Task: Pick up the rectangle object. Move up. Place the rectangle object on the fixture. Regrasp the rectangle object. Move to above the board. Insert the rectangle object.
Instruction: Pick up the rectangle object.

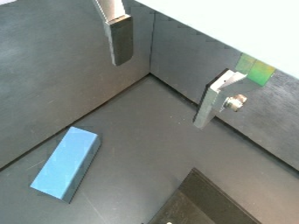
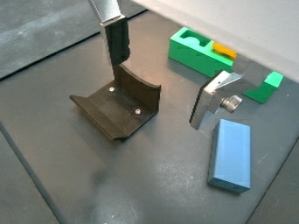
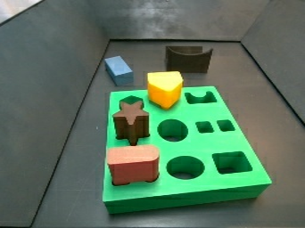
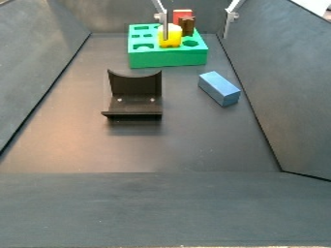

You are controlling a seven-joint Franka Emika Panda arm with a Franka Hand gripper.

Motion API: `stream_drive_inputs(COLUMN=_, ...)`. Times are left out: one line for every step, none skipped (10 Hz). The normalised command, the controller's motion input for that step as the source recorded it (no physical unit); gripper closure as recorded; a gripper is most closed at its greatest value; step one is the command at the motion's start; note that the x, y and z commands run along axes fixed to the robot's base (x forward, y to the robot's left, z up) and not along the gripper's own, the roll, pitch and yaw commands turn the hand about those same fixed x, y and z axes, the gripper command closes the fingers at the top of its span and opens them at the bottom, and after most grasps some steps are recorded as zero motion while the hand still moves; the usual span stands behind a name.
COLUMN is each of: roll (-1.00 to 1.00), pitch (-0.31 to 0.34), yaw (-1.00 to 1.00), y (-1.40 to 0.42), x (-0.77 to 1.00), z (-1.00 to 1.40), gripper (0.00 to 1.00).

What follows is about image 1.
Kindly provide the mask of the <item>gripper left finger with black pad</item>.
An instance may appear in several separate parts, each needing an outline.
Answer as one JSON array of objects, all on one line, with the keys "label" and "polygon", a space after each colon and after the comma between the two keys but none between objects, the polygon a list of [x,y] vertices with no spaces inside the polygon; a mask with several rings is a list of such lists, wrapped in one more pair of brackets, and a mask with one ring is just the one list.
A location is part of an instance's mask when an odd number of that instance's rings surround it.
[{"label": "gripper left finger with black pad", "polygon": [[102,16],[112,64],[118,67],[134,56],[134,18],[122,0],[92,0]]}]

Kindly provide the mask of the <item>gripper right finger silver bracket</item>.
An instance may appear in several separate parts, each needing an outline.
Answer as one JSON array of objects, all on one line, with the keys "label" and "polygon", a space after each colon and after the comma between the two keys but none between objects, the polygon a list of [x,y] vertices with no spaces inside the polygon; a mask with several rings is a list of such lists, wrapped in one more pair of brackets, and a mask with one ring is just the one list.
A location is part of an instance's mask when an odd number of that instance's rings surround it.
[{"label": "gripper right finger silver bracket", "polygon": [[207,84],[193,123],[203,129],[211,119],[225,109],[238,112],[243,107],[247,97],[237,90],[246,75],[226,69]]}]

